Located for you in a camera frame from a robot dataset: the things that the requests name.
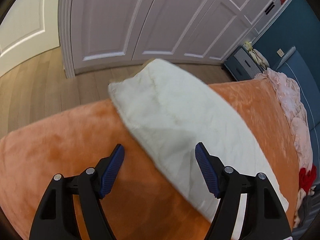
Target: nightstand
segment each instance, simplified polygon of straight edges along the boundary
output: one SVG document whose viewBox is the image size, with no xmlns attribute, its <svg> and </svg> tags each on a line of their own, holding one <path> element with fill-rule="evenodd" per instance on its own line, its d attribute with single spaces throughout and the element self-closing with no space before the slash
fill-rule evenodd
<svg viewBox="0 0 320 240">
<path fill-rule="evenodd" d="M 248 51 L 241 46 L 230 55 L 224 65 L 237 81 L 253 79 L 264 70 L 255 63 Z"/>
</svg>

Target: white cabinet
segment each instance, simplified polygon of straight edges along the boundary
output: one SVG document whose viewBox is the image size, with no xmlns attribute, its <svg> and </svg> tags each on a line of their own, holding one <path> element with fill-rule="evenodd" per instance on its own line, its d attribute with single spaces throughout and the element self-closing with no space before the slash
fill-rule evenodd
<svg viewBox="0 0 320 240">
<path fill-rule="evenodd" d="M 74 68 L 154 57 L 221 63 L 240 43 L 256 39 L 282 6 L 279 0 L 72 0 Z"/>
<path fill-rule="evenodd" d="M 188 36 L 214 0 L 154 0 L 133 59 L 183 59 Z"/>
</svg>

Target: orange bedspread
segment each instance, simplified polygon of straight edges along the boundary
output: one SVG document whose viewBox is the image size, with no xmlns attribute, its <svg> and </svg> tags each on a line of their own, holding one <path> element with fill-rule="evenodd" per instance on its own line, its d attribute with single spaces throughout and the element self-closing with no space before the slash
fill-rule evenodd
<svg viewBox="0 0 320 240">
<path fill-rule="evenodd" d="M 242 116 L 255 135 L 289 202 L 292 227 L 299 165 L 284 113 L 268 80 L 210 85 Z M 118 240 L 202 240 L 210 226 L 154 167 L 124 127 L 110 100 L 80 106 L 10 133 L 0 141 L 0 206 L 28 239 L 41 197 L 56 173 L 80 174 L 125 148 L 123 166 L 102 200 Z M 83 240 L 89 239 L 74 197 Z"/>
</svg>

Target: wall outlet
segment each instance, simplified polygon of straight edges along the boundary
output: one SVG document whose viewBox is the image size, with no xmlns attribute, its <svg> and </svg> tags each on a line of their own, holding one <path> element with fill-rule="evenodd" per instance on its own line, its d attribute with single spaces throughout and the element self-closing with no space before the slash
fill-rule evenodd
<svg viewBox="0 0 320 240">
<path fill-rule="evenodd" d="M 282 57 L 282 56 L 284 55 L 284 52 L 282 51 L 282 49 L 279 49 L 279 50 L 277 51 L 277 53 L 278 53 L 278 55 L 279 55 L 280 57 Z"/>
</svg>

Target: black handle slot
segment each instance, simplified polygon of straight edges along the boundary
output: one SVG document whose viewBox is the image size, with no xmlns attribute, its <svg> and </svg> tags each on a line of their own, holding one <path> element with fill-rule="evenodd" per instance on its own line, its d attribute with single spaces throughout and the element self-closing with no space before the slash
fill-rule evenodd
<svg viewBox="0 0 320 240">
<path fill-rule="evenodd" d="M 238 71 L 238 73 L 240 74 L 240 76 L 242 76 L 242 73 L 238 70 L 238 68 L 236 68 L 236 70 Z"/>
<path fill-rule="evenodd" d="M 271 6 L 271 8 L 266 12 L 266 15 L 268 15 L 269 12 L 271 12 L 271 10 L 274 8 L 274 4 Z"/>
<path fill-rule="evenodd" d="M 249 63 L 248 63 L 246 60 L 245 60 L 244 62 L 247 64 L 247 66 L 248 66 L 248 67 L 251 67 L 251 66 L 249 65 Z"/>
<path fill-rule="evenodd" d="M 264 11 L 266 15 L 272 10 L 272 8 L 275 6 L 274 2 L 270 3 L 267 9 Z"/>
</svg>

